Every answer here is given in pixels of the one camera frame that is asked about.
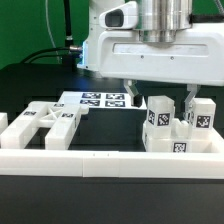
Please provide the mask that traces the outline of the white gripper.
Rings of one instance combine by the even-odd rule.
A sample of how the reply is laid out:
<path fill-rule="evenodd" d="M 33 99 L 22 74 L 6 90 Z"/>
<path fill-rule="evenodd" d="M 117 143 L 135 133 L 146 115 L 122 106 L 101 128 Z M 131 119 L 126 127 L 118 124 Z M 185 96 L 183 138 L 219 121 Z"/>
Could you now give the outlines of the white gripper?
<path fill-rule="evenodd" d="M 136 80 L 188 84 L 188 120 L 200 85 L 224 86 L 224 14 L 195 15 L 192 0 L 132 0 L 99 23 L 99 72 L 125 79 L 132 106 L 142 105 Z"/>

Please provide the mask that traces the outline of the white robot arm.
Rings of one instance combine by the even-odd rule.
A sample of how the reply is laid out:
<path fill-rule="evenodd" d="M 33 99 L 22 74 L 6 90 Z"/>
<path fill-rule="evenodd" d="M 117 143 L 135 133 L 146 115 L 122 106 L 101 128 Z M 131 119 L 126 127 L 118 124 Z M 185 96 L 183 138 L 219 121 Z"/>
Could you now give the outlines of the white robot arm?
<path fill-rule="evenodd" d="M 124 81 L 188 86 L 185 111 L 201 85 L 224 86 L 224 14 L 194 15 L 192 0 L 90 0 L 80 67 Z"/>

